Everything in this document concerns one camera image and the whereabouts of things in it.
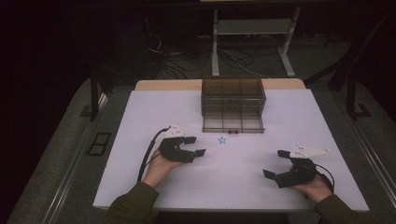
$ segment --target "wooden table edge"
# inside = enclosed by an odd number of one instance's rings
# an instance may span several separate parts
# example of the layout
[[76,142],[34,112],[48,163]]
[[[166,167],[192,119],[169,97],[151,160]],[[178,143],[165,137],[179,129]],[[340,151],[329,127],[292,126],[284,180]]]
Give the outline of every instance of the wooden table edge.
[[[305,84],[299,78],[263,78],[265,90],[305,90]],[[140,80],[135,91],[199,91],[202,88],[201,79],[172,80]]]

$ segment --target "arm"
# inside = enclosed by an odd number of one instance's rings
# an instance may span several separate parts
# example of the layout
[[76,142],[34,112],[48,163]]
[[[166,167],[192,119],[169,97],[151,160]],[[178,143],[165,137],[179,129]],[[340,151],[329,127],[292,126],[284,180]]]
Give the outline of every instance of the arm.
[[299,190],[312,200],[316,204],[315,209],[327,224],[374,223],[367,214],[352,211],[338,196],[332,194],[318,175],[310,183],[291,188]]
[[118,197],[108,208],[101,223],[150,223],[152,207],[159,196],[161,182],[173,169],[184,164],[168,161],[157,149],[152,155],[146,176],[126,194]]

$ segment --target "blue star sticker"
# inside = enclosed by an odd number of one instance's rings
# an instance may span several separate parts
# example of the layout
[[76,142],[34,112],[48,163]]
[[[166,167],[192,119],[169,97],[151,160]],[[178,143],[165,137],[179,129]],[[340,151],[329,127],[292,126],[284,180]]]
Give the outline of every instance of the blue star sticker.
[[218,140],[219,140],[219,143],[220,143],[220,144],[225,144],[225,140],[227,140],[227,138],[225,138],[225,137],[222,136],[222,137],[219,138]]

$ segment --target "black cable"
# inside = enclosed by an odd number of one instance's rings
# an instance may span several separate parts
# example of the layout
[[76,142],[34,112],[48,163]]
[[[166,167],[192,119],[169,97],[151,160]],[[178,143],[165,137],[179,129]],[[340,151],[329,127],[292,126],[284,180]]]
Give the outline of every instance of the black cable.
[[160,75],[163,77],[163,79],[166,79],[166,77],[163,75],[163,71],[160,71]]
[[159,154],[156,155],[155,157],[151,158],[151,159],[146,163],[145,168],[146,168],[155,158],[157,158],[157,157],[160,156],[160,155],[161,155],[161,153],[159,153]]
[[227,60],[238,64],[237,68],[243,66],[243,67],[248,67],[248,65],[250,65],[250,63],[247,63],[245,60],[240,60],[237,57],[235,57],[234,55],[231,54],[230,51],[225,50],[225,49],[218,49],[218,55],[220,57],[225,57]]
[[151,140],[151,142],[150,142],[150,144],[148,146],[148,150],[146,151],[146,155],[145,155],[144,159],[142,160],[142,164],[140,165],[139,176],[137,177],[137,181],[141,181],[142,180],[143,173],[145,172],[145,168],[147,166],[146,161],[148,160],[149,154],[151,153],[151,150],[154,147],[155,139],[157,139],[157,137],[158,137],[158,135],[160,135],[160,133],[166,132],[170,128],[171,127],[169,126],[169,128],[160,130],[157,134],[155,134],[154,138]]
[[251,70],[247,69],[248,63],[246,63],[245,61],[240,61],[239,59],[236,59],[229,51],[224,50],[224,49],[221,49],[221,50],[219,51],[219,57],[220,57],[220,59],[221,59],[223,62],[227,63],[227,62],[223,59],[223,56],[221,56],[221,52],[227,53],[227,54],[228,54],[227,57],[228,57],[228,56],[231,56],[231,58],[233,59],[233,61],[239,65],[239,67],[235,67],[235,68],[243,69],[243,70],[245,70],[246,72],[249,72],[250,74],[254,74],[254,75],[259,76],[259,77],[270,78],[270,77],[265,76],[265,75],[263,75],[263,74],[260,74],[260,73],[257,73],[257,72],[254,72],[254,71],[251,71]]
[[171,77],[173,77],[175,79],[179,79],[177,73],[175,71],[172,71],[169,66],[164,65],[164,64],[160,64],[160,63],[154,63],[154,64],[159,66],[165,72],[167,72],[169,74],[169,76],[171,76]]
[[166,66],[169,70],[173,69],[173,70],[179,72],[184,78],[188,79],[187,76],[186,76],[186,74],[184,73],[186,70],[185,70],[183,67],[181,67],[180,65],[178,65],[177,63],[173,63],[173,62],[171,62],[171,61],[169,61],[169,60],[163,60],[163,65]]
[[177,79],[179,79],[178,74],[181,74],[185,79],[188,79],[187,76],[186,76],[182,71],[176,69],[175,67],[172,67],[172,66],[167,65],[167,64],[164,64],[163,66],[166,67],[165,69],[166,69],[167,71],[169,71],[169,72],[171,72],[171,73],[173,73],[173,74],[176,74]]
[[249,65],[254,64],[253,56],[248,54],[247,52],[244,52],[241,49],[228,49],[228,50],[226,50],[226,49],[218,48],[218,50],[222,50],[222,51],[226,52],[227,54],[231,54],[231,51],[234,51],[234,52],[236,52],[238,54],[245,55],[245,56],[242,56],[242,57],[237,57],[237,56],[235,56],[233,54],[233,58],[230,59],[230,57],[228,57],[231,61],[236,61],[237,63],[243,64],[244,67],[248,67]]
[[233,65],[226,61],[226,60],[229,60],[232,63],[236,63],[235,60],[232,60],[230,55],[225,54],[223,51],[218,51],[218,55],[219,55],[219,58],[221,59],[221,61],[224,62],[225,64],[227,64],[228,66],[230,66],[232,68],[242,69],[241,66]]
[[325,171],[330,175],[330,177],[332,178],[332,188],[334,189],[334,187],[335,187],[335,181],[334,181],[334,177],[332,176],[332,173],[330,173],[329,170],[327,170],[326,168],[324,168],[324,167],[321,166],[321,165],[317,165],[317,164],[315,164],[315,165],[318,166],[318,167],[320,167],[320,168],[322,168],[323,170],[325,170]]
[[199,66],[198,68],[186,69],[186,68],[180,66],[179,64],[175,63],[175,62],[177,62],[177,61],[188,61],[188,60],[193,60],[193,58],[190,58],[190,59],[183,59],[183,60],[177,60],[177,59],[172,59],[172,60],[171,60],[171,59],[167,59],[166,61],[169,62],[169,63],[174,64],[175,66],[179,67],[180,69],[182,69],[182,70],[185,71],[185,72],[195,72],[195,71],[202,70],[202,69],[206,66],[207,59],[208,59],[209,56],[210,56],[210,51],[203,50],[203,52],[200,52],[199,55],[202,55],[202,54],[205,54],[205,53],[207,53],[207,55],[206,55],[206,57],[204,58],[204,63],[203,63],[201,66]]
[[[261,41],[261,42],[259,43],[258,46],[255,46],[255,49],[254,49],[253,52],[251,52],[251,53],[248,53],[248,52],[245,50],[245,48],[242,48],[242,47],[239,45],[239,43],[240,43],[240,42],[233,42],[233,46],[234,46],[235,48],[237,48],[237,49],[235,49],[235,50],[236,50],[236,51],[239,51],[240,53],[245,54],[245,55],[247,55],[247,56],[246,56],[246,57],[243,57],[243,58],[238,58],[238,60],[244,60],[244,59],[246,59],[246,58],[252,58],[252,59],[253,59],[253,56],[259,56],[259,57],[260,57],[260,56],[268,56],[268,55],[271,55],[271,54],[274,54],[274,53],[278,53],[277,50],[274,50],[274,51],[269,52],[269,53],[256,54],[257,51],[259,51],[259,50],[262,49],[262,46],[264,45],[265,41]],[[218,41],[218,45],[219,45],[219,48],[222,48],[222,43],[219,43],[219,41]]]

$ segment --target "green sleeve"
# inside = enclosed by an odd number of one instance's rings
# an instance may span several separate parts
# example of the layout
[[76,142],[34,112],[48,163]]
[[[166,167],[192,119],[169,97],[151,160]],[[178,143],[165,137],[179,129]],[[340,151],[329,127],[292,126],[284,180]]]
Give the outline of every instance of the green sleeve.
[[337,195],[332,195],[315,206],[326,224],[371,224],[366,213],[352,211]]
[[101,223],[151,223],[152,207],[158,195],[154,188],[137,182],[110,205]]

